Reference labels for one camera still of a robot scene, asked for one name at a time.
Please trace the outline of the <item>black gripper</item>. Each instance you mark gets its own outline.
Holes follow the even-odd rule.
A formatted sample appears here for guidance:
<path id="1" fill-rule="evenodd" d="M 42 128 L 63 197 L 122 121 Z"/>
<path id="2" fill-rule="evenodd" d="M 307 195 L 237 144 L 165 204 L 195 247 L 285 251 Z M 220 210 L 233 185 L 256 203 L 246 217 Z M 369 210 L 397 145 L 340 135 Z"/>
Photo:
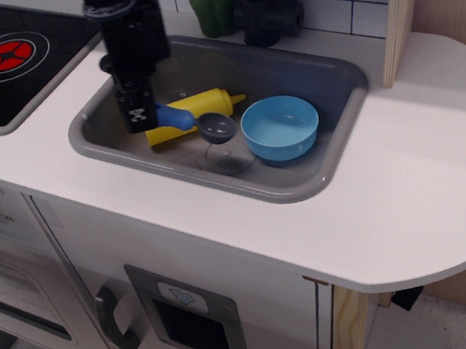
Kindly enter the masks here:
<path id="1" fill-rule="evenodd" d="M 126 129 L 157 127 L 156 103 L 148 78 L 171 54 L 158 0 L 89 0 L 91 21 L 101 27 Z"/>

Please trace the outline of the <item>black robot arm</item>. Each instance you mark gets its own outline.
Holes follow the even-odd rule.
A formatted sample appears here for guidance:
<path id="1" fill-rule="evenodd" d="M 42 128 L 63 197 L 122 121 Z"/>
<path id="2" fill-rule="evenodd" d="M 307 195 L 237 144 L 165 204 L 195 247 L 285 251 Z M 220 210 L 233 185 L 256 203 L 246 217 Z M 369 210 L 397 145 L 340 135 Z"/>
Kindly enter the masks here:
<path id="1" fill-rule="evenodd" d="M 150 76 L 170 56 L 158 0 L 83 0 L 83 15 L 97 23 L 107 54 L 102 71 L 114 81 L 116 100 L 131 132 L 158 127 Z"/>

